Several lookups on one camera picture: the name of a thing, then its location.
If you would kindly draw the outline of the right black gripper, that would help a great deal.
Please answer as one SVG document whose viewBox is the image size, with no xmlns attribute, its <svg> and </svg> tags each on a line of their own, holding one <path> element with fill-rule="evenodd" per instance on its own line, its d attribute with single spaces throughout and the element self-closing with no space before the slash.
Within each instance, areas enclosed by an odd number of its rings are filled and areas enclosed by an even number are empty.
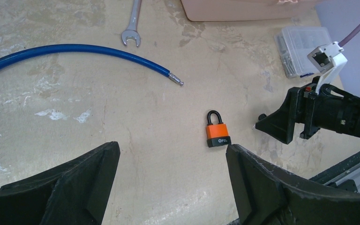
<svg viewBox="0 0 360 225">
<path fill-rule="evenodd" d="M 319 95 L 307 99 L 305 112 L 302 95 L 301 88 L 290 88 L 280 108 L 258 122 L 255 128 L 289 144 L 293 140 L 295 123 L 302 122 L 305 116 L 300 138 L 309 139 L 321 128 L 360 138 L 360 97 L 324 84 Z"/>
</svg>

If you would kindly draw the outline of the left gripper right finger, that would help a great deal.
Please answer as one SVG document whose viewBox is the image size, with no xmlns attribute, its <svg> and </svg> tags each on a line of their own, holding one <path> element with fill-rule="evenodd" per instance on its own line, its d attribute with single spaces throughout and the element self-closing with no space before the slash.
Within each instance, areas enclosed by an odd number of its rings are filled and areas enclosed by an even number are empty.
<svg viewBox="0 0 360 225">
<path fill-rule="evenodd" d="M 307 180 L 238 144 L 226 160 L 242 225 L 360 225 L 360 193 Z"/>
</svg>

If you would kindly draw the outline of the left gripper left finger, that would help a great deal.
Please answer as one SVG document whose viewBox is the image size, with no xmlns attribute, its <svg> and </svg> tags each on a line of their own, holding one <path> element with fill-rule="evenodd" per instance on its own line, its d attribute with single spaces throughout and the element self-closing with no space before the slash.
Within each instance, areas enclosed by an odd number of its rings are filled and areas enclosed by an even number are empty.
<svg viewBox="0 0 360 225">
<path fill-rule="evenodd" d="M 0 188 L 0 225 L 99 225 L 118 167 L 117 142 Z"/>
</svg>

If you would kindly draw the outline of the orange black padlock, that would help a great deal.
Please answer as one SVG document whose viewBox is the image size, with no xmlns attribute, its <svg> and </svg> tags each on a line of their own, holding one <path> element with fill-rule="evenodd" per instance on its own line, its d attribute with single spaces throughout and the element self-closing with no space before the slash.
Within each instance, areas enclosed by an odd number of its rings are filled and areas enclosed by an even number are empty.
<svg viewBox="0 0 360 225">
<path fill-rule="evenodd" d="M 213 124 L 211 116 L 216 115 L 217 124 Z M 222 121 L 221 115 L 215 110 L 207 113 L 207 145 L 209 148 L 229 145 L 232 143 L 226 124 Z"/>
</svg>

